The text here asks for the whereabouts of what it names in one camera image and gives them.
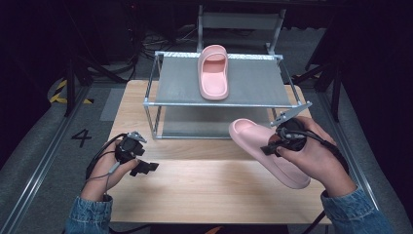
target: person's right hand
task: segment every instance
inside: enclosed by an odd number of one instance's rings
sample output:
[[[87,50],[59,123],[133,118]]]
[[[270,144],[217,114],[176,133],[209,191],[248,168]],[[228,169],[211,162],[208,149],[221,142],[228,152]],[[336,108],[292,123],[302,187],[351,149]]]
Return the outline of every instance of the person's right hand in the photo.
[[[334,139],[313,119],[303,116],[296,118],[303,123],[306,130],[313,131],[321,138],[336,145]],[[337,158],[315,139],[307,137],[306,144],[297,152],[281,146],[277,148],[277,151],[305,174],[320,181],[330,197],[344,196],[357,188]]]

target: floor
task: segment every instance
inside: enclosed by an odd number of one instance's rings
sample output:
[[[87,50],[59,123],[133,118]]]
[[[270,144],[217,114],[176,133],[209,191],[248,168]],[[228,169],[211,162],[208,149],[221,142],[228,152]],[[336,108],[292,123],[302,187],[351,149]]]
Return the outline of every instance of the floor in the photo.
[[[148,39],[135,74],[128,71],[120,76],[125,79],[147,79],[155,50],[196,52],[194,27],[189,25],[181,30],[176,45]],[[323,32],[323,29],[311,28],[282,30],[276,54],[284,56],[290,75],[305,72],[304,67]],[[262,31],[211,30],[205,35],[205,45],[220,44],[233,54],[264,55],[264,44],[269,38],[270,35]],[[114,62],[107,68],[122,65],[122,62]],[[389,218],[395,233],[413,233],[403,206],[374,159],[345,90],[342,89],[340,97],[340,123],[335,123],[328,111],[330,91],[318,94],[313,89],[314,82],[316,80],[310,79],[300,84],[305,98],[314,103],[310,108],[314,119],[341,143],[346,154],[351,155],[356,167],[353,177],[364,184],[366,192],[372,191],[369,193],[372,201]],[[50,94],[58,83],[51,87]],[[85,168],[99,147],[107,141],[124,88],[125,84],[95,77],[90,87],[77,86],[78,102],[88,98],[94,100],[93,104],[78,104],[67,118],[63,117],[64,103],[52,104],[0,171],[1,233],[62,231],[72,201],[81,189]],[[83,144],[80,139],[73,138],[86,131],[87,136],[92,138]],[[112,227],[121,231],[144,224],[113,223]],[[291,234],[301,233],[305,228],[306,225],[288,225]],[[324,231],[325,227],[319,226],[312,233]],[[149,233],[149,228],[135,233]]]

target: gray carpet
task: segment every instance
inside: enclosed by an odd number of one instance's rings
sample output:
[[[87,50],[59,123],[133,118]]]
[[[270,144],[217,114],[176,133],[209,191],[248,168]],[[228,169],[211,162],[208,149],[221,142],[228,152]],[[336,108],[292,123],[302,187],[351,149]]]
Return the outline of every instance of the gray carpet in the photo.
[[[283,30],[276,47],[276,53],[284,55],[284,60],[290,74],[302,74],[304,66],[316,47],[323,30]],[[271,38],[267,32],[255,31],[248,36],[239,37],[234,33],[218,31],[207,33],[205,43],[221,44],[228,53],[266,54],[263,47]],[[186,41],[169,49],[170,51],[196,52],[196,43]],[[150,74],[152,60],[141,58],[136,68],[137,79],[147,79]],[[333,132],[331,123],[327,121],[328,112],[320,107],[320,97],[311,89],[314,81],[304,82],[304,96],[314,105],[310,108],[313,117],[329,132]],[[56,148],[56,155],[48,168],[39,189],[32,200],[28,201],[22,219],[18,220],[16,229],[10,233],[60,233],[64,221],[69,214],[73,199],[79,194],[85,175],[85,168],[91,158],[107,140],[113,124],[114,114],[119,105],[125,85],[113,84],[105,78],[96,79],[89,89],[88,98],[93,98],[93,104],[80,104],[80,107],[61,137]],[[20,143],[7,164],[0,171],[0,227],[4,226],[9,214],[18,202],[20,194],[37,165],[42,160],[61,122],[67,121],[63,117],[65,104],[53,103],[52,108],[32,128]],[[343,90],[340,99],[340,126],[362,168],[368,182],[374,191],[379,208],[389,218],[394,226],[395,233],[413,233],[403,206],[399,203],[392,187],[381,173],[380,167],[374,159],[369,145],[358,124],[357,117]],[[72,136],[88,130],[88,136],[81,147],[80,139]],[[128,230],[143,223],[113,223],[115,230]],[[289,225],[291,234],[301,233],[306,225]],[[137,233],[149,233],[143,230]],[[324,233],[324,227],[319,226],[312,233]]]

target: pink slipper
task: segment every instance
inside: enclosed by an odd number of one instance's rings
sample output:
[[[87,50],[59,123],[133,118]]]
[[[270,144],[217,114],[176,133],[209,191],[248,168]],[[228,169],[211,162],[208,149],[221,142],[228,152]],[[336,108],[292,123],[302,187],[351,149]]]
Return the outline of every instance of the pink slipper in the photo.
[[[238,119],[229,127],[230,136],[248,154],[260,162],[280,182],[290,188],[305,188],[310,178],[294,164],[275,154],[266,156],[260,149],[268,145],[274,130],[255,124],[247,119]]]
[[[206,47],[198,58],[198,76],[201,96],[221,100],[228,96],[228,56],[219,45]]]

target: human hand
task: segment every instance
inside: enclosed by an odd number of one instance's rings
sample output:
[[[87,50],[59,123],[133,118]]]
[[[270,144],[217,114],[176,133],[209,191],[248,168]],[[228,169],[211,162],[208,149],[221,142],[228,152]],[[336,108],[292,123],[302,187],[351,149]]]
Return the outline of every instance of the human hand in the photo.
[[[313,119],[296,117],[306,130],[313,131],[321,138],[336,145],[334,139]],[[296,165],[308,176],[320,181],[327,190],[328,196],[338,197],[356,190],[356,185],[344,170],[337,158],[319,141],[307,137],[307,142],[300,151],[278,147],[277,151],[289,162]]]
[[[115,148],[119,143],[120,140],[114,141],[102,152],[103,156],[94,166],[90,179],[82,190],[81,198],[101,202],[106,190],[114,187],[127,172],[137,166],[139,160],[129,160],[127,163],[120,165],[113,174],[107,175],[109,170],[117,163]]]

